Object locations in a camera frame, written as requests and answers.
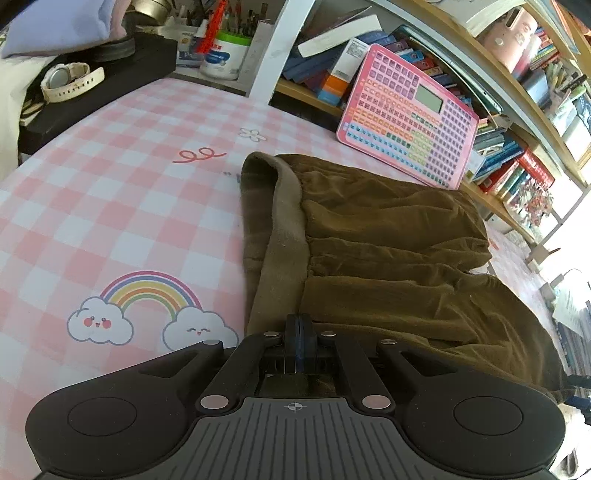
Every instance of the red tassel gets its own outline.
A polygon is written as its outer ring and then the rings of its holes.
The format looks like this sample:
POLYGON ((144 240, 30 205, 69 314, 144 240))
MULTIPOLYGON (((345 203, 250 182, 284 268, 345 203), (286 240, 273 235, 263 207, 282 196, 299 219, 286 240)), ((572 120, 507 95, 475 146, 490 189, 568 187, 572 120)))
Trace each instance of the red tassel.
POLYGON ((212 17, 209 19, 209 23, 207 25, 207 31, 205 33, 205 38, 199 45, 197 49, 198 53, 207 54, 209 50, 213 47, 213 41, 216 38, 217 32, 222 25, 222 19, 224 12, 226 11, 226 5, 228 4, 228 0, 220 0, 219 4, 215 12, 213 13, 212 17))

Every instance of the white book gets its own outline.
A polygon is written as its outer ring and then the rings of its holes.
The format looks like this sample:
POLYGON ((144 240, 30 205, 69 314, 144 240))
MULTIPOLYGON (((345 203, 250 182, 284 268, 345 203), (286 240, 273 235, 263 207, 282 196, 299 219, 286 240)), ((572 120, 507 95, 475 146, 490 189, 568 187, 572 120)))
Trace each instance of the white book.
POLYGON ((448 13, 473 37, 525 0, 427 0, 448 13))
POLYGON ((375 30, 382 30, 382 26, 379 24, 377 15, 369 15, 347 22, 304 43, 300 43, 297 49, 302 57, 311 57, 341 45, 351 38, 375 30))

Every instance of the rainbow print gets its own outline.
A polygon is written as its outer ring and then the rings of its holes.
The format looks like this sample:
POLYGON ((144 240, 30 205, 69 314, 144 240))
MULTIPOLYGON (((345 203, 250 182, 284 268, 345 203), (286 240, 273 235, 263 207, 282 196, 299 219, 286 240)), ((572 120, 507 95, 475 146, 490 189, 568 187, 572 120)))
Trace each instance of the rainbow print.
POLYGON ((113 280, 100 297, 105 303, 117 305, 122 313, 135 301, 156 300, 167 308, 173 320, 185 307, 201 310, 199 300, 188 286, 161 272, 139 271, 123 275, 113 280))

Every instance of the pen holder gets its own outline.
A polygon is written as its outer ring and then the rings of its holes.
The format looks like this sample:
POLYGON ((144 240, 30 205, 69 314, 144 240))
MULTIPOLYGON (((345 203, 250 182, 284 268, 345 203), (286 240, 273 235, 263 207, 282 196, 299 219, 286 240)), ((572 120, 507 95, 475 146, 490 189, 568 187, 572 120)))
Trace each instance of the pen holder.
POLYGON ((200 71, 213 78, 236 80, 252 39, 220 31, 201 64, 200 71))

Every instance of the cloud print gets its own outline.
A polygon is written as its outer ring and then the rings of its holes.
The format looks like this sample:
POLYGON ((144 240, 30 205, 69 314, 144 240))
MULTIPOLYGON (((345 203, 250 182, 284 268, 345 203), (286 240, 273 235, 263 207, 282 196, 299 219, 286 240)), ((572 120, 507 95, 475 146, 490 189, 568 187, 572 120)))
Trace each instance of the cloud print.
POLYGON ((162 332, 164 344, 175 351, 204 340, 221 340, 224 348, 236 346, 238 335, 227 327, 215 312, 203 312, 195 307, 185 307, 175 320, 162 332))
POLYGON ((124 345, 133 337, 134 327, 117 305, 91 297, 68 318, 68 332, 79 342, 124 345))

